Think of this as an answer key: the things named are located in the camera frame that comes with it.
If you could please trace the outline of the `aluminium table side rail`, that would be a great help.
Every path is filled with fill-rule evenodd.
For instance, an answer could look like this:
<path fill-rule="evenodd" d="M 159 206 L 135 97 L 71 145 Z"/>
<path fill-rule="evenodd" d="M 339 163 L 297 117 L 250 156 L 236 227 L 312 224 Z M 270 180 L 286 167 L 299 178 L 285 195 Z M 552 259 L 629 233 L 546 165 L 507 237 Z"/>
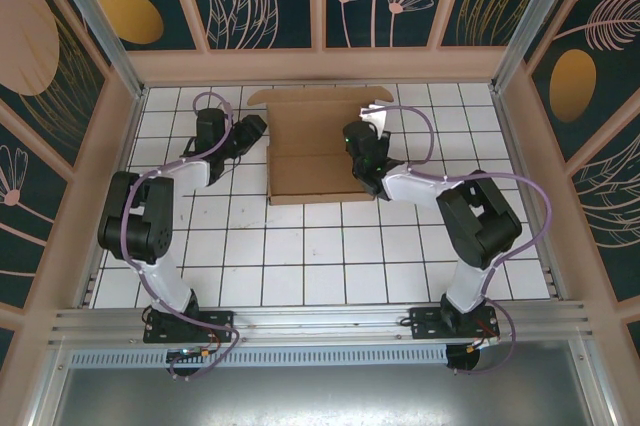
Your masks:
<path fill-rule="evenodd" d="M 501 94 L 491 93 L 499 124 L 502 128 L 505 146 L 509 153 L 513 173 L 530 177 L 525 165 L 522 147 L 519 143 L 507 103 Z M 503 266 L 514 300 L 556 301 L 560 298 L 553 275 L 553 254 L 550 252 L 548 231 L 542 232 L 546 221 L 546 207 L 540 193 L 521 181 L 516 182 L 519 201 L 524 210 L 522 244 L 539 235 L 537 242 L 508 259 Z"/>
<path fill-rule="evenodd" d="M 127 129 L 125 130 L 126 134 L 121 140 L 120 150 L 118 152 L 118 155 L 116 156 L 116 162 L 112 168 L 111 174 L 116 171 L 126 169 L 127 165 L 129 164 L 129 157 L 133 150 L 140 118 L 146 105 L 148 91 L 149 88 L 143 86 L 141 93 L 132 103 L 127 122 Z M 85 309 L 90 305 L 91 299 L 93 297 L 92 287 L 95 285 L 102 258 L 103 249 L 97 242 L 97 232 L 94 232 L 90 243 L 90 248 L 88 250 L 85 269 L 82 273 L 79 286 L 74 296 L 74 309 Z"/>

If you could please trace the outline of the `small green circuit board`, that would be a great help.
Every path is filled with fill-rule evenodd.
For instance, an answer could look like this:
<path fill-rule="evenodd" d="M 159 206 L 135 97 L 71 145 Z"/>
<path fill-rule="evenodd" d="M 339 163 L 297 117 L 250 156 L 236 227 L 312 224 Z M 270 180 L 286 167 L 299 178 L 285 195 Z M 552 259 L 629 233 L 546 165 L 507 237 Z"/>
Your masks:
<path fill-rule="evenodd" d="M 212 356 L 217 350 L 210 347 L 195 346 L 192 348 L 169 349 L 166 354 L 167 363 L 202 362 L 204 358 Z"/>

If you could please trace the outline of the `aluminium mounting rail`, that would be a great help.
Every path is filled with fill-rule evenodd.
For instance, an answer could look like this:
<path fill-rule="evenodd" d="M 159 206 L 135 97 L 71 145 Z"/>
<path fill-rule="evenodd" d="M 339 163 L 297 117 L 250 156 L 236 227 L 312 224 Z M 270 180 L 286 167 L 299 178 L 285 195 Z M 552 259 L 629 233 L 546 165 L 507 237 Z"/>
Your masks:
<path fill-rule="evenodd" d="M 577 301 L 500 301 L 502 342 L 511 317 L 519 341 L 588 338 L 594 328 Z M 238 307 L 234 326 L 242 346 L 407 344 L 411 333 L 399 324 L 407 305 Z M 142 348 L 144 326 L 138 309 L 69 309 L 54 318 L 50 346 Z"/>

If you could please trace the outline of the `grey metal sheet panel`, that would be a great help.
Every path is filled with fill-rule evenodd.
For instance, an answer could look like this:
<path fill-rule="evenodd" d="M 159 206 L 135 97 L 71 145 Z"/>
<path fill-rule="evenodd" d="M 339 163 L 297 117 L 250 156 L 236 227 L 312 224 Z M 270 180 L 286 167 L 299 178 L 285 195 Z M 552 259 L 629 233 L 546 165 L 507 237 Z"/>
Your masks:
<path fill-rule="evenodd" d="M 572 375 L 541 368 L 220 369 L 192 383 L 161 370 L 74 370 L 55 426 L 593 426 Z"/>

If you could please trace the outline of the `aluminium corner post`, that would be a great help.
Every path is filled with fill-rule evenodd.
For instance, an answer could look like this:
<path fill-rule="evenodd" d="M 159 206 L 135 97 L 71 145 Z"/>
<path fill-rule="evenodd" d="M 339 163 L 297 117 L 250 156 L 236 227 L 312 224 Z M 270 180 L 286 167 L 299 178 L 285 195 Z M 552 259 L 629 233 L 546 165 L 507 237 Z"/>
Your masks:
<path fill-rule="evenodd" d="M 136 99 L 139 99 L 143 92 L 143 83 L 129 60 L 122 42 L 110 26 L 98 0 L 73 1 L 87 20 L 89 28 L 94 32 L 99 44 L 129 92 Z"/>
<path fill-rule="evenodd" d="M 491 80 L 490 91 L 498 96 L 508 86 L 537 32 L 557 0 L 530 0 L 504 56 Z"/>

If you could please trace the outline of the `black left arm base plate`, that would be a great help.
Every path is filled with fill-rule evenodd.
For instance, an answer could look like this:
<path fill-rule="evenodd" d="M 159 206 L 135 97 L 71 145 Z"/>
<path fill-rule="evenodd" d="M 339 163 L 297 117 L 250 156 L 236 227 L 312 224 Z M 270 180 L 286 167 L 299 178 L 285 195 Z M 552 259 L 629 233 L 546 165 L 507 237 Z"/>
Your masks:
<path fill-rule="evenodd" d="M 216 326 L 229 327 L 233 325 L 232 311 L 198 311 L 188 313 L 188 316 L 200 322 Z M 181 343 L 210 343 L 211 333 L 221 343 L 231 341 L 228 331 L 211 330 L 183 321 L 173 314 L 161 313 L 152 309 L 144 320 L 145 330 L 143 342 L 145 344 L 181 344 Z"/>

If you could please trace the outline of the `brown cardboard paper box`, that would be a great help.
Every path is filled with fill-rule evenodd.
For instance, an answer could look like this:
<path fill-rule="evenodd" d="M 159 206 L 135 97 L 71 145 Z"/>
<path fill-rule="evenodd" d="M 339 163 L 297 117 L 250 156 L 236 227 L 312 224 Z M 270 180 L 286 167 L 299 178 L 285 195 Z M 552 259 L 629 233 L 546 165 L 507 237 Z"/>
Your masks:
<path fill-rule="evenodd" d="M 274 88 L 255 92 L 265 105 L 267 192 L 272 206 L 371 201 L 353 176 L 343 128 L 371 104 L 392 103 L 381 86 Z"/>

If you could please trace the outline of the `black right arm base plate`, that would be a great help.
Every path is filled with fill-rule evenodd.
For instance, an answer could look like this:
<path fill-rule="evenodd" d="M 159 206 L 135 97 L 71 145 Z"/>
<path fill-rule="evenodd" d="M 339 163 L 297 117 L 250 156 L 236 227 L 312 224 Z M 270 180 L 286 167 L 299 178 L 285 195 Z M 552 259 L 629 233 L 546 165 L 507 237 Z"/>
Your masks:
<path fill-rule="evenodd" d="M 486 305 L 465 314 L 456 309 L 416 307 L 403 321 L 414 339 L 471 341 L 500 336 L 496 311 Z"/>

